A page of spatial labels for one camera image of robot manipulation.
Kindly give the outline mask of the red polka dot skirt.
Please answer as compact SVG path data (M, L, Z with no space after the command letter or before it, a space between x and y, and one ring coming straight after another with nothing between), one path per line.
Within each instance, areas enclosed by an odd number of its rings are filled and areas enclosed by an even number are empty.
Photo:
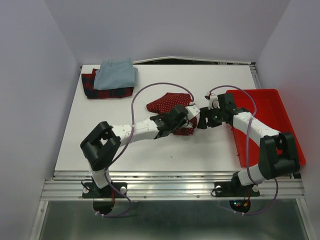
M164 114L170 112L176 105L188 107L192 103L192 98L187 93L171 93L167 92L162 97L148 103L146 109L155 114ZM194 129L197 126L197 118L189 120L187 127L176 129L173 134L176 136L190 136L194 134Z

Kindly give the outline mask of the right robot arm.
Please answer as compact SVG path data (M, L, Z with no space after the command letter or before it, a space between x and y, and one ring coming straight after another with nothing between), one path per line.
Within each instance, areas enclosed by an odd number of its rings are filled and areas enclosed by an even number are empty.
M215 128L226 123L245 134L246 145L253 141L259 147L257 164L234 173L230 181L216 182L216 196L242 195L266 180L295 174L300 170L297 145L292 133L273 129L255 118L246 108L237 107L230 92L220 95L209 92L205 98L209 104L200 110L198 129Z

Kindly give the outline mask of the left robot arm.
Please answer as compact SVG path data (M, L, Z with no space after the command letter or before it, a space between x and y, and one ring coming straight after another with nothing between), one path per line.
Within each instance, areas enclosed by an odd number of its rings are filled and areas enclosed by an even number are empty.
M130 143L167 137L180 128L192 127L191 120L199 114L195 104L186 107L178 104L167 113L131 125L100 122L80 144L92 172L95 193L100 197L111 193L109 167L120 147L126 149Z

